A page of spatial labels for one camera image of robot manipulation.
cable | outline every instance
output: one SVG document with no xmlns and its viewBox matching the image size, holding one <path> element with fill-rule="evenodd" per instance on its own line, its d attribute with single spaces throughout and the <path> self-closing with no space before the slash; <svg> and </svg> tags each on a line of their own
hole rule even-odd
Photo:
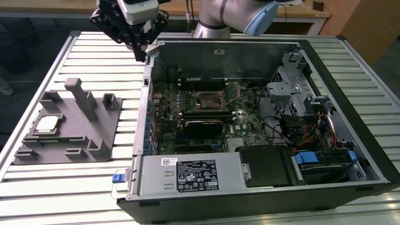
<svg viewBox="0 0 400 225">
<path fill-rule="evenodd" d="M 258 113 L 259 113 L 259 116 L 260 116 L 260 118 L 263 119 L 263 117 L 262 117 L 262 114 L 260 114 L 260 101 L 262 101 L 262 95 L 263 95 L 263 92 L 267 90 L 267 86 L 262 89 L 262 92 L 260 92 L 260 97 L 259 97 L 259 101 L 258 101 Z M 286 137 L 286 135 L 283 135 L 283 133 L 282 132 L 279 132 L 268 123 L 266 123 L 264 122 L 264 124 L 266 124 L 266 126 L 272 130 L 272 131 L 275 131 L 279 135 L 280 135 L 280 137 L 283 138 L 283 140 L 284 140 L 284 142 L 288 144 L 288 145 L 292 145 L 294 144 L 294 142 Z"/>
<path fill-rule="evenodd" d="M 287 7 L 279 2 L 279 1 L 276 1 L 278 2 L 278 4 L 280 4 L 280 6 L 283 6 L 283 8 L 284 8 L 284 11 L 286 11 L 286 23 L 288 22 L 288 13 L 287 13 Z"/>
<path fill-rule="evenodd" d="M 194 0 L 190 0 L 190 6 L 192 8 L 192 20 L 194 20 L 194 23 L 195 23 L 195 10 L 194 10 Z"/>
<path fill-rule="evenodd" d="M 303 138 L 306 138 L 306 134 L 307 134 L 307 130 L 308 128 L 312 128 L 312 127 L 316 127 L 318 125 L 308 125 L 304 129 L 304 135 L 303 135 Z"/>
</svg>

white label sticker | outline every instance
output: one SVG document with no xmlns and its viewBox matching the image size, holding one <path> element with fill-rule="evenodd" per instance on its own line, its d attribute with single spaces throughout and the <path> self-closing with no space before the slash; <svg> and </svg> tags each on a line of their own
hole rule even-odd
<svg viewBox="0 0 400 225">
<path fill-rule="evenodd" d="M 163 158 L 162 165 L 176 165 L 178 158 Z"/>
</svg>

wooden desk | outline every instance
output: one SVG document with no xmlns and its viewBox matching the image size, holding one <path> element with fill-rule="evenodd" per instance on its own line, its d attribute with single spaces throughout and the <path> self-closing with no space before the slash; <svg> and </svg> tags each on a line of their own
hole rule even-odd
<svg viewBox="0 0 400 225">
<path fill-rule="evenodd" d="M 330 12 L 312 10 L 312 0 L 304 6 L 280 8 L 275 22 L 311 23 L 308 34 L 318 35 L 330 18 Z M 172 0 L 160 8 L 170 13 L 172 20 L 186 20 L 186 1 Z M 200 3 L 194 1 L 195 15 L 199 15 Z M 96 9 L 95 0 L 0 0 L 0 17 L 31 18 L 88 18 Z"/>
<path fill-rule="evenodd" d="M 400 35 L 399 0 L 324 0 L 332 12 L 322 35 L 343 35 L 374 65 Z"/>
</svg>

blue drive latch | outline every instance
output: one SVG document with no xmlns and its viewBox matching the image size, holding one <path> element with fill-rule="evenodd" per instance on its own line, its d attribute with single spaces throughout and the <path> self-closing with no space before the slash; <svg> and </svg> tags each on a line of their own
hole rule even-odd
<svg viewBox="0 0 400 225">
<path fill-rule="evenodd" d="M 295 155 L 295 159 L 299 165 L 303 163 L 319 162 L 318 156 L 312 151 L 300 152 L 298 155 Z"/>
<path fill-rule="evenodd" d="M 126 183 L 126 174 L 115 174 L 112 175 L 112 183 L 119 184 L 119 183 Z"/>
</svg>

aluminum table surface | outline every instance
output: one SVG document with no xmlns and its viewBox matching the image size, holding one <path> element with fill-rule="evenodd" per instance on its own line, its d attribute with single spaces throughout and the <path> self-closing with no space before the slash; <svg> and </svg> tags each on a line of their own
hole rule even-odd
<svg viewBox="0 0 400 225">
<path fill-rule="evenodd" d="M 164 33 L 162 37 L 190 37 Z M 250 38 L 234 35 L 232 38 Z M 330 36 L 266 35 L 264 39 L 307 39 L 352 102 L 395 166 L 400 168 L 400 101 L 355 53 L 347 41 Z M 134 53 L 102 32 L 82 32 L 68 37 L 28 109 L 0 154 L 0 224 L 138 224 L 120 210 L 115 198 L 127 184 L 112 186 L 111 176 L 131 165 L 144 64 Z M 11 165 L 42 106 L 44 90 L 72 97 L 63 82 L 83 80 L 95 97 L 112 92 L 124 99 L 114 142 L 112 161 L 52 165 Z M 324 93 L 323 84 L 315 79 Z M 179 224 L 400 224 L 400 189 L 358 199 L 334 210 L 192 221 Z"/>
</svg>

